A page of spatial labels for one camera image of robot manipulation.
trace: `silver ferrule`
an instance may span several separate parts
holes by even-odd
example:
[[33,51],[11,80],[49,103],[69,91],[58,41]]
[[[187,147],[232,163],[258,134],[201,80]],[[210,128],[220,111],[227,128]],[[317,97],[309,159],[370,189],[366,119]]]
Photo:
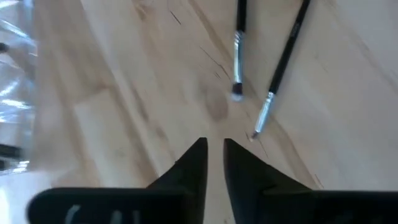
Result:
[[243,35],[241,30],[235,32],[234,45],[234,83],[242,83],[243,77]]
[[254,131],[256,133],[261,133],[262,129],[266,125],[272,102],[274,102],[274,97],[275,97],[275,94],[268,92],[267,99],[264,102],[264,104],[262,105],[262,109],[261,109],[259,118],[257,120],[256,127],[254,128]]

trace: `clear plastic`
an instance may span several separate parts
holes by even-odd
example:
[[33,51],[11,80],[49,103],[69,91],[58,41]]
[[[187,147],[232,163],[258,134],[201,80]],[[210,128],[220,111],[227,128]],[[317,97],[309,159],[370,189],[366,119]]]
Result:
[[33,0],[0,0],[0,174],[29,163],[37,47]]

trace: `black brush handle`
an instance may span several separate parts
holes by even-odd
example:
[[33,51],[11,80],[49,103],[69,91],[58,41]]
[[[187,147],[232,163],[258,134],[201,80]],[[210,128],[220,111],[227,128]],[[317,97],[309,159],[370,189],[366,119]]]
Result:
[[275,70],[274,77],[272,78],[271,85],[269,87],[269,91],[271,93],[276,94],[279,89],[280,82],[282,81],[282,78],[284,76],[287,64],[289,62],[290,55],[292,54],[294,44],[297,40],[297,36],[299,36],[299,32],[300,32],[301,26],[303,24],[305,13],[307,12],[310,1],[311,0],[304,0],[301,5],[301,8],[298,12],[293,29],[290,32],[289,39],[286,43],[285,49],[282,53],[282,56],[278,63],[278,66]]
[[246,8],[247,0],[238,0],[238,5],[236,6],[236,30],[245,32],[246,30]]

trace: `light wood surface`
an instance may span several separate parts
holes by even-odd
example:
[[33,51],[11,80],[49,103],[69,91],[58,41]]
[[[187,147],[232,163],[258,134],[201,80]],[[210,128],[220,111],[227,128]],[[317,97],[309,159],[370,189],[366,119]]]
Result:
[[24,223],[51,187],[145,187],[202,136],[205,223],[234,223],[224,138],[313,189],[398,190],[398,2],[313,0],[253,143],[301,1],[248,2],[246,99],[233,103],[233,1],[37,0],[32,171],[0,177],[0,223]]

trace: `black object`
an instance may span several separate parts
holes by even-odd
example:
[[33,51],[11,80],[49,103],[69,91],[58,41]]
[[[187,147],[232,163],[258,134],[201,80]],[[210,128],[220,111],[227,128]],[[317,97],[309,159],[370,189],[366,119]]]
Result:
[[236,224],[398,222],[398,193],[312,191],[231,139],[224,169]]
[[234,83],[232,85],[232,94],[236,94],[238,96],[243,95],[243,84],[242,83]]
[[0,42],[0,54],[7,52],[9,49],[9,46],[5,43]]
[[238,0],[236,6],[236,31],[246,31],[246,8],[247,0]]
[[7,169],[7,162],[0,160],[0,171],[4,171]]
[[297,37],[299,36],[299,32],[301,29],[301,26],[303,24],[303,20],[305,17],[305,14],[307,12],[308,6],[310,5],[311,0],[303,0],[303,3],[301,5],[301,8],[298,12],[296,21],[294,23],[294,26],[292,28],[292,31],[290,32],[289,39],[286,43],[285,49],[282,53],[282,56],[280,57],[278,66],[275,70],[275,74],[272,77],[271,84],[269,86],[269,92],[276,94],[279,89],[280,82],[282,81],[282,78],[284,76],[287,64],[290,59],[290,55],[292,54],[294,44],[297,40]]
[[15,146],[0,144],[0,157],[5,159],[19,160],[22,155],[22,149]]
[[146,189],[51,189],[34,197],[27,216],[46,223],[203,223],[208,149],[200,138]]
[[[31,224],[201,224],[207,141],[200,138],[146,189],[52,189],[28,207]],[[398,193],[314,191],[224,141],[225,179],[236,224],[397,223]]]

